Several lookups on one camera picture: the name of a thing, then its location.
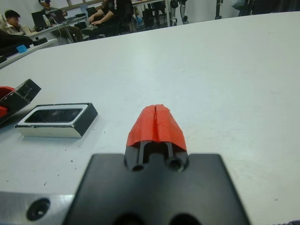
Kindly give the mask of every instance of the tabletop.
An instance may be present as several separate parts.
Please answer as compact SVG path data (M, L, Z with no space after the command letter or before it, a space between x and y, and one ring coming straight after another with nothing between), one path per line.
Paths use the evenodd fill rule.
M75 23L75 22L78 22L78 21L81 21L81 20L84 20L85 18L87 18L87 16L81 16L81 17L78 17L78 18L74 18L74 19L71 19L71 20L66 20L64 22L64 24L71 24L71 23ZM42 34L45 34L45 33L48 33L48 32L52 32L52 31L55 31L55 30L58 30L58 29L61 29L63 28L64 29L64 25L63 24L57 24L57 25L54 25L48 29L45 29L45 30L41 30L39 32L35 31L35 32L32 32L30 35L28 35L28 37L30 38L36 38Z
M13 55L9 56L6 61L4 61L3 63L0 63L0 69L3 68L3 67L6 67L7 65L9 65L9 64L25 57L26 55L29 55L29 54L39 50L39 49L46 48L46 47L54 44L57 41L58 40L55 38L55 39L50 39L47 42L42 43L42 44L37 45L37 46L31 45L30 48L26 52L16 53L16 54L13 54Z
M2 86L31 78L42 90L0 127L0 191L74 193L92 154L124 153L142 109L164 104L189 153L222 156L254 225L298 219L299 20L193 23L38 50L1 69ZM99 113L82 139L14 129L35 105L82 102Z

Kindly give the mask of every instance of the blue object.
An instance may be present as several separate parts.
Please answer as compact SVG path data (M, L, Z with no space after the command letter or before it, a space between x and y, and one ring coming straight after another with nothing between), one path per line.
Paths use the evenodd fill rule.
M25 53L25 52L27 52L27 48L26 48L25 45L18 46L17 50L19 51L19 53Z

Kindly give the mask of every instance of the black box with red part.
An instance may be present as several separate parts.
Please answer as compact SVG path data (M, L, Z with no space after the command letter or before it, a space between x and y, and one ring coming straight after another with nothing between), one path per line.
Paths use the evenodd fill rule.
M31 79L16 88L0 87L0 124L27 106L40 90Z

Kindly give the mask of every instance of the man in black clothing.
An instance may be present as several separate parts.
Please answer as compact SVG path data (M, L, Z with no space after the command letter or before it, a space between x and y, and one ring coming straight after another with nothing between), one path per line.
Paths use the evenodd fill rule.
M96 25L97 28L83 30L82 32L91 38L98 34L115 34L118 23L124 20L131 20L132 15L133 7L131 0L104 0L102 9L89 17L91 25Z

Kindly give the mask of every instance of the window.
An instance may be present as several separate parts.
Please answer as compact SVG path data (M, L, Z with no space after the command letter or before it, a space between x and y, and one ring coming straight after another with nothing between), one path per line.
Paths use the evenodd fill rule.
M59 3L60 4L60 8L62 10L70 10L73 8L78 8L82 5L91 5L91 4L95 4L95 3L100 3L103 0L54 0L55 3Z

